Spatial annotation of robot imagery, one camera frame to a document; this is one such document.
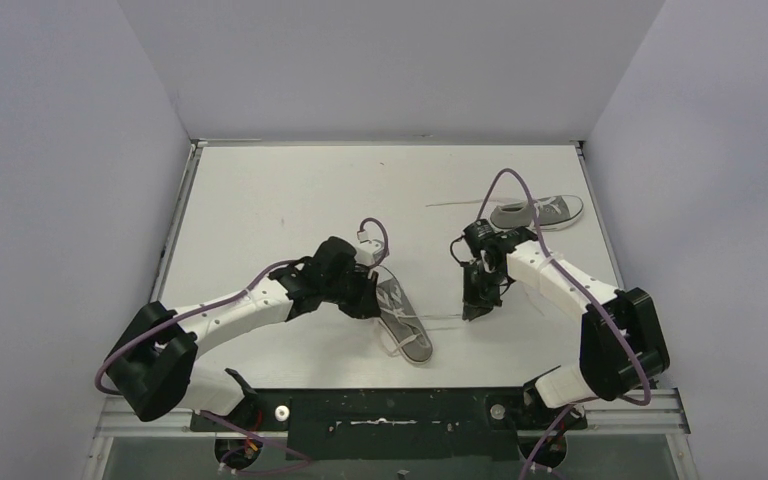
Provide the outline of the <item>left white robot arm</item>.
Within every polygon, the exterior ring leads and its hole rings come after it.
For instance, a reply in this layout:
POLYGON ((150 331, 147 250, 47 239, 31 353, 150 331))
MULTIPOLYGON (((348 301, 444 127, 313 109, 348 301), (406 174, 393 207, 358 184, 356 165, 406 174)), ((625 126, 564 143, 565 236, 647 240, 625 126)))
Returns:
POLYGON ((311 256, 267 266, 238 293, 182 309, 150 302, 134 315, 96 377, 108 377, 108 394, 123 397, 143 422, 187 408, 244 426, 255 416, 254 390, 236 370, 204 367, 200 357, 324 303, 353 319, 379 316, 375 268, 387 254, 382 240, 353 245, 331 236, 311 256))

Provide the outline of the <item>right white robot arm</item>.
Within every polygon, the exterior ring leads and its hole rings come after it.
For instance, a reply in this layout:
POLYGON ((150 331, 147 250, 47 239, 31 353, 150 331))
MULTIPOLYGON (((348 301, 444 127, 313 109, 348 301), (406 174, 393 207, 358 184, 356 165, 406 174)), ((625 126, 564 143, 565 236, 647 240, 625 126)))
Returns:
POLYGON ((472 257, 463 269, 462 318, 472 321, 502 304, 504 288, 520 283, 539 293, 580 328, 579 357, 531 385, 524 417, 550 425, 562 407, 629 391, 650 391, 650 381, 671 363, 656 307, 640 288, 628 291, 597 280, 551 252, 528 227, 497 230, 486 219, 464 228, 472 257))

